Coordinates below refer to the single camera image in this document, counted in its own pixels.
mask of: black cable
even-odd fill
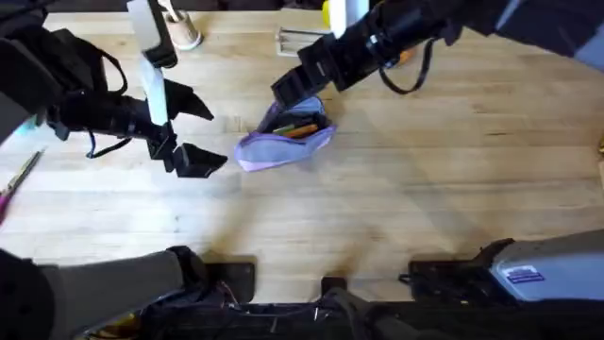
[[[426,81],[426,77],[428,76],[428,72],[430,70],[430,64],[432,62],[432,45],[439,39],[440,38],[438,38],[438,37],[431,38],[430,40],[428,40],[426,42],[426,46],[424,47],[424,59],[422,61],[422,68],[420,69],[417,81],[415,81],[415,85],[413,85],[412,88],[410,88],[409,90],[404,90],[404,89],[399,88],[388,78],[388,76],[386,76],[386,71],[384,71],[384,68],[380,67],[379,68],[379,77],[381,77],[381,80],[384,82],[384,84],[390,90],[396,92],[397,94],[401,94],[401,95],[410,94],[414,91],[419,90],[422,87],[422,85],[424,85],[424,82]]]
[[[0,16],[0,24],[6,22],[8,20],[12,20],[17,17],[20,17],[22,15],[28,14],[30,11],[34,11],[37,9],[44,9],[46,6],[56,3],[58,1],[59,0],[41,0],[40,2],[29,4],[25,7],[19,8],[10,13],[7,13],[3,16]]]
[[[119,148],[122,148],[132,141],[132,138],[125,138],[121,142],[118,142],[112,146],[102,149],[99,152],[94,153],[94,150],[96,149],[96,139],[94,138],[94,134],[92,133],[91,130],[88,130],[88,134],[91,137],[91,150],[86,154],[86,158],[89,158],[91,160],[95,159],[95,158],[99,158],[101,156],[105,156],[108,153],[110,153],[111,151],[115,151]]]
[[[91,130],[88,130],[88,135],[91,137],[91,150],[86,154],[86,157],[89,159],[93,159],[94,150],[96,149],[96,139],[94,138],[94,134]]]
[[[295,311],[286,312],[286,313],[280,313],[280,314],[247,313],[245,311],[237,311],[237,310],[232,310],[232,309],[231,309],[231,311],[240,312],[239,316],[252,316],[252,317],[289,317],[289,316],[292,316],[292,315],[299,315],[299,314],[303,314],[303,313],[306,313],[306,312],[310,312],[313,309],[319,308],[320,302],[321,302],[321,299],[318,299],[317,301],[313,302],[311,305],[300,307],[299,309],[297,309]]]

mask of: black strap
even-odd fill
[[[111,54],[94,46],[93,44],[91,44],[91,46],[94,47],[98,51],[98,53],[101,54],[101,56],[103,56],[107,60],[109,60],[109,62],[120,72],[120,76],[122,77],[122,87],[117,91],[109,91],[109,92],[111,94],[117,94],[117,95],[124,94],[126,92],[126,90],[128,89],[128,81],[126,79],[126,75],[124,74],[124,70],[122,70],[122,67],[120,67],[120,61],[118,61],[116,58],[114,58]]]
[[[424,60],[422,61],[422,68],[420,69],[419,72],[419,77],[417,78],[417,81],[415,82],[415,85],[413,85],[413,87],[410,90],[403,90],[401,88],[399,88],[398,86],[396,86],[389,78],[388,76],[386,76],[386,72],[384,71],[383,67],[379,68],[379,77],[381,77],[381,80],[384,82],[384,84],[386,86],[388,86],[388,88],[394,92],[396,92],[397,94],[401,94],[401,95],[405,95],[405,94],[410,94],[414,91],[419,90],[422,85],[424,85],[424,81],[426,81],[426,77],[428,76],[428,72],[430,70],[430,63],[432,62],[432,45],[438,41],[440,38],[431,38],[430,40],[428,40],[426,42],[426,46],[424,47]]]
[[[106,147],[104,149],[102,149],[99,152],[94,153],[94,150],[96,149],[96,139],[94,138],[94,134],[92,133],[92,131],[88,130],[88,134],[91,136],[91,150],[86,154],[86,158],[89,159],[95,159],[95,158],[99,158],[101,156],[105,156],[108,153],[110,153],[111,151],[115,151],[119,148],[122,148],[124,146],[126,146],[128,143],[130,143],[130,141],[132,141],[132,138],[125,138],[122,141]]]

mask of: orange pencil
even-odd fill
[[[283,133],[283,136],[289,137],[289,138],[298,138],[298,137],[313,133],[314,131],[316,131],[318,129],[319,129],[319,127],[316,124],[310,124],[307,126],[289,130],[289,131]]]

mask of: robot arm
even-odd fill
[[[453,44],[466,26],[488,36],[539,46],[604,70],[604,4],[545,0],[386,0],[335,39],[298,51],[301,65],[273,86],[289,108],[333,81],[344,91],[424,41]],[[426,72],[413,90],[421,86]]]

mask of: purple pencil case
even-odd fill
[[[301,139],[271,133],[288,122],[312,121],[319,130]],[[336,131],[329,121],[321,99],[311,97],[289,110],[274,103],[259,126],[235,146],[235,159],[243,170],[251,172],[297,162],[325,146]]]

